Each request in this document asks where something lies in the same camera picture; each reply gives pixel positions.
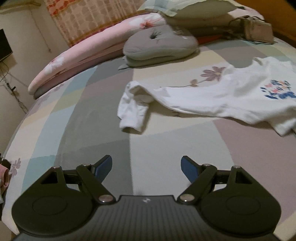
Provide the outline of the person left hand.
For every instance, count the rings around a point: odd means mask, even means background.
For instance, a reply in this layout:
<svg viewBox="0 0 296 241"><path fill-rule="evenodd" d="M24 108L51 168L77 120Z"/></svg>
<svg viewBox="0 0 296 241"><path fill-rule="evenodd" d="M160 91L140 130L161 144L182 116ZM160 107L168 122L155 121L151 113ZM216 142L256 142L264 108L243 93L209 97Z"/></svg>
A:
<svg viewBox="0 0 296 241"><path fill-rule="evenodd" d="M10 183L10 172L11 163L6 159L1 159L0 164L0 179L1 179L1 201L0 204L4 203L4 192L8 188Z"/></svg>

